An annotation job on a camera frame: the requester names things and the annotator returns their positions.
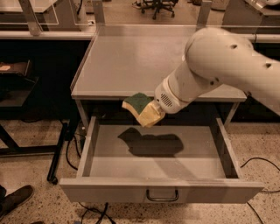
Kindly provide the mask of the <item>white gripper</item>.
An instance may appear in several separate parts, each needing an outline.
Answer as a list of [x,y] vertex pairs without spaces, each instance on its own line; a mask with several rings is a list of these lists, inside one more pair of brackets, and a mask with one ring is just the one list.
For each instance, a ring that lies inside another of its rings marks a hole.
[[155,101],[149,102],[140,113],[137,121],[142,127],[150,128],[167,114],[176,114],[189,105],[183,99],[179,83],[173,78],[165,78],[155,90]]

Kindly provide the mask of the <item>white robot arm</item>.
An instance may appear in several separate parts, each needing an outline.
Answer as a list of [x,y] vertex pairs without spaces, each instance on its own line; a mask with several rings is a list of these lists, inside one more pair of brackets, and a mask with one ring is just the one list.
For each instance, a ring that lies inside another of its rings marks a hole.
[[238,88],[280,115],[280,62],[256,52],[250,41],[219,28],[196,31],[185,60],[155,90],[137,118],[151,127],[222,84]]

